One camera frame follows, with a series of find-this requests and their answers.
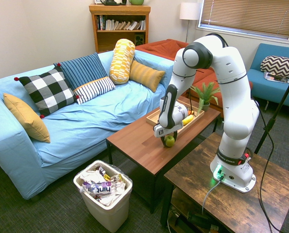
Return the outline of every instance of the couch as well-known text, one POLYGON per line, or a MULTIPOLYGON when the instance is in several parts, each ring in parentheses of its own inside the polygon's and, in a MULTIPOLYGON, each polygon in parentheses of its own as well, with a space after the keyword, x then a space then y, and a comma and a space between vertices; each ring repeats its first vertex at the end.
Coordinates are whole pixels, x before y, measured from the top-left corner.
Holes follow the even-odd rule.
MULTIPOLYGON (((113 51, 98 56, 109 74, 113 51)), ((67 105, 43 118, 50 133, 50 143, 27 135, 5 106, 3 93, 25 100, 32 109, 37 109, 14 77, 39 75, 53 66, 0 79, 0 166, 24 199, 34 197, 50 183, 92 159, 106 149, 108 136, 159 106, 171 79, 173 61, 142 51, 136 51, 134 59, 165 71, 157 90, 152 92, 130 80, 83 104, 67 105)))
MULTIPOLYGON (((252 95, 254 97, 279 103, 288 87, 288 84, 268 81, 264 78, 264 72, 261 71, 260 65, 263 59, 270 55, 289 58, 289 47, 261 43, 256 50, 247 75, 249 81, 253 83, 252 95)), ((284 105, 289 106, 289 94, 284 105)))
MULTIPOLYGON (((154 54, 157 56, 161 56, 170 60, 175 59, 175 56, 177 54, 177 51, 181 48, 185 48, 188 45, 188 43, 181 42, 178 40, 173 39, 167 39, 162 41, 157 41, 149 44, 144 44, 140 46, 136 46, 136 50, 144 51, 150 54, 154 54)), ((193 82, 193 86, 196 86, 202 90, 203 83, 208 84, 210 82, 214 82, 214 88, 218 87, 218 81, 217 76, 212 68, 209 69, 198 69, 195 75, 195 79, 193 82)), ((252 82, 249 82, 250 88, 253 88, 252 82)), ((189 98, 189 95, 191 96, 191 99, 198 102, 199 97, 197 93, 191 89, 185 91, 182 96, 189 98)), ((215 97, 218 98, 218 104, 215 100, 210 101, 210 107, 218 110, 221 112, 221 117, 223 118, 223 102, 222 102, 222 96, 221 93, 214 94, 215 97)))

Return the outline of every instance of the wooden tray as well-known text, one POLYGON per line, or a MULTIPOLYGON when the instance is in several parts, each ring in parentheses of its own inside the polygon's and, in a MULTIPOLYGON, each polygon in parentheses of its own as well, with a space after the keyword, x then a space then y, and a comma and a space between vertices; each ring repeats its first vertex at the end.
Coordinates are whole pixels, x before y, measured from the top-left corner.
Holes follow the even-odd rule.
MULTIPOLYGON (((185 103, 181 100, 177 100, 179 103, 184 104, 185 107, 189 108, 190 104, 185 103)), ((196 116, 198 108, 193 106, 193 120, 190 121, 188 124, 186 124, 185 126, 183 126, 183 128, 178 130, 178 135, 180 135, 181 133, 183 133, 188 127, 190 127, 193 123, 195 123, 199 118, 201 118, 204 115, 204 111, 201 110, 200 113, 196 116)), ((146 122, 148 122, 150 125, 156 125, 159 119, 159 114, 160 114, 160 109, 158 109, 156 112, 152 113, 151 115, 146 117, 146 122)))

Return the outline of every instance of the blue sofa cover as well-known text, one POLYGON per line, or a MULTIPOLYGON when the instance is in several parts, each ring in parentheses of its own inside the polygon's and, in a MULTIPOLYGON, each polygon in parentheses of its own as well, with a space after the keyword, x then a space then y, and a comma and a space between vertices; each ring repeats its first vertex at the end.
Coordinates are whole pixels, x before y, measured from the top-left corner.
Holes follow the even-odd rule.
MULTIPOLYGON (((252 96, 280 103, 289 84, 268 81, 264 78, 264 73, 260 70, 261 62, 265 57, 270 55, 289 57, 289 47, 261 43, 247 75, 249 81, 253 82, 252 96)), ((284 105, 289 106, 289 94, 284 105)))
MULTIPOLYGON (((113 51, 101 53, 99 57, 108 73, 113 51)), ((129 81, 84 104, 74 103, 59 109, 43 119, 50 133, 50 144, 26 134, 4 105, 2 95, 5 92, 19 97, 39 114, 14 77, 41 74, 53 66, 0 79, 0 166, 24 199, 37 195, 50 183, 105 150, 108 136, 159 106, 171 79, 173 61, 142 51, 136 51, 135 60, 166 72, 155 93, 129 81)))

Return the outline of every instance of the plant pot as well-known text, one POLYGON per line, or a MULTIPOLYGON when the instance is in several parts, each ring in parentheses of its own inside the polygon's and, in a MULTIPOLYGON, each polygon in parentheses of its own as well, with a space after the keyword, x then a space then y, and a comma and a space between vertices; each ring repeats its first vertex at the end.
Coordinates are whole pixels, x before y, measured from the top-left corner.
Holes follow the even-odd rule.
POLYGON ((204 110, 205 112, 207 112, 207 110, 209 109, 210 103, 209 104, 204 104, 202 110, 204 110))
POLYGON ((129 0, 132 5, 142 5, 144 0, 129 0))

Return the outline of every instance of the black and white checkered pillow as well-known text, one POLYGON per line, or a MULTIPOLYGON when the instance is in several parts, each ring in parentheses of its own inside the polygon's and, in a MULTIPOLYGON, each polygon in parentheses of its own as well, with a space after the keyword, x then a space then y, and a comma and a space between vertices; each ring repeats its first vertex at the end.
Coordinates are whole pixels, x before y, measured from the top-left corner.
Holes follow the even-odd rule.
POLYGON ((274 73, 281 77, 289 78, 289 58, 282 56, 267 56, 261 62, 263 72, 274 73))
POLYGON ((15 78, 15 80, 21 82, 39 108, 40 114, 45 117, 76 101, 60 67, 55 67, 41 75, 15 78))

